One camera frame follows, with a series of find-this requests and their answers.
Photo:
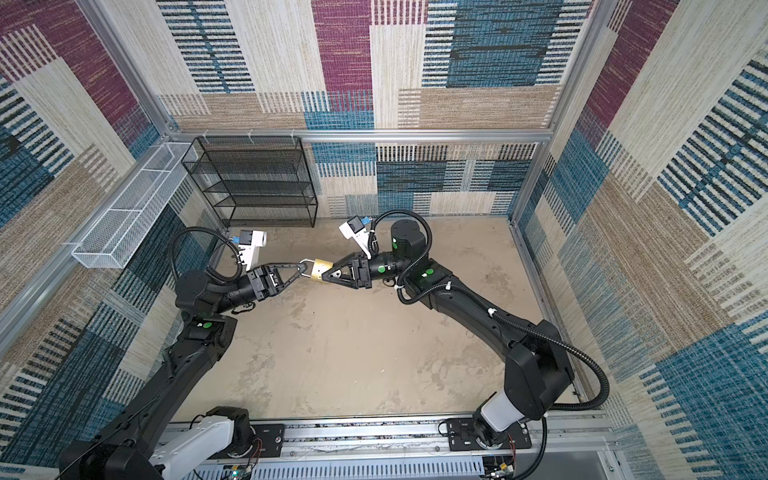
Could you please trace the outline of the brass padlock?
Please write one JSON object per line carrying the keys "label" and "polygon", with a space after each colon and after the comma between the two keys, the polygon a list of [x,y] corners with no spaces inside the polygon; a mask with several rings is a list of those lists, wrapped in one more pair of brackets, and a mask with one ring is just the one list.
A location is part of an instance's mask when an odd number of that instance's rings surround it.
{"label": "brass padlock", "polygon": [[301,262],[303,277],[322,282],[322,276],[329,271],[334,264],[321,259],[303,259]]}

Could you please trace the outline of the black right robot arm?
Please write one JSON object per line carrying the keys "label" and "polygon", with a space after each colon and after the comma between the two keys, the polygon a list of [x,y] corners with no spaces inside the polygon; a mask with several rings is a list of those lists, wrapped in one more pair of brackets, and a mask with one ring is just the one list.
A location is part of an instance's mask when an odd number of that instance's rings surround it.
{"label": "black right robot arm", "polygon": [[573,380],[567,351],[557,328],[537,324],[498,308],[465,285],[451,270],[425,256],[428,239],[418,221],[401,219],[391,230],[392,248],[376,253],[360,217],[340,225],[345,239],[360,250],[335,262],[319,277],[352,289],[369,289],[375,280],[393,282],[396,290],[448,316],[486,343],[504,362],[502,387],[473,415],[478,443],[494,448],[510,426],[539,420],[553,408]]}

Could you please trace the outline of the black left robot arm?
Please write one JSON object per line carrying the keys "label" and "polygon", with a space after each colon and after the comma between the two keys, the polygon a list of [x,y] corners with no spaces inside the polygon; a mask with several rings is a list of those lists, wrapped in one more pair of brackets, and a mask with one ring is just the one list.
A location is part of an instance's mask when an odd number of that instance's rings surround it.
{"label": "black left robot arm", "polygon": [[[281,270],[292,270],[284,280]],[[193,387],[224,356],[237,326],[230,311],[282,293],[307,270],[303,263],[268,263],[236,278],[217,280],[189,270],[176,280],[175,304],[183,328],[163,352],[160,370],[117,417],[89,441],[72,442],[59,457],[61,479],[182,478],[209,456],[234,445],[233,439],[206,442],[168,460],[155,449]]]}

